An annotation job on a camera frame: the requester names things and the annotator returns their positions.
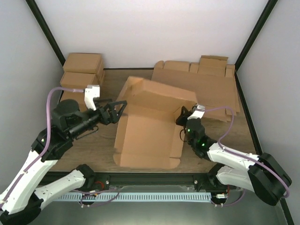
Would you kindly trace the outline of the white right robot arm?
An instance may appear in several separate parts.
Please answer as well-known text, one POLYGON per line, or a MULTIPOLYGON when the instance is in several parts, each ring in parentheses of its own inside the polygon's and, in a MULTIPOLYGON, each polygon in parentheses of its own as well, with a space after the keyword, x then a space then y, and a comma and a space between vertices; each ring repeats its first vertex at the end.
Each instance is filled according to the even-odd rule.
POLYGON ((288 198, 292 180, 278 161, 271 154, 241 152, 207 136, 201 121, 206 112, 199 104, 190 110, 183 106, 176 124, 183 128, 185 141, 199 158, 216 163, 208 177, 209 185, 214 189, 226 185, 252 191, 271 206, 288 198))

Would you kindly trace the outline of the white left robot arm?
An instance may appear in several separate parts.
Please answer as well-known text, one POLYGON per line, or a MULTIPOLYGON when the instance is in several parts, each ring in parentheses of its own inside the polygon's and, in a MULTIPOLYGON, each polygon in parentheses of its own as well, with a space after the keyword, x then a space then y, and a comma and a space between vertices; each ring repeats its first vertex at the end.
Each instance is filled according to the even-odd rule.
POLYGON ((39 187, 47 172, 73 147, 74 140, 98 131, 98 124, 115 124, 127 102, 108 99, 104 106, 79 110, 73 99, 63 100, 51 112, 50 125, 41 131, 31 146, 29 155, 9 187, 0 195, 0 221, 4 225, 27 225, 49 203, 70 191, 93 190, 95 172, 86 164, 68 175, 39 187))

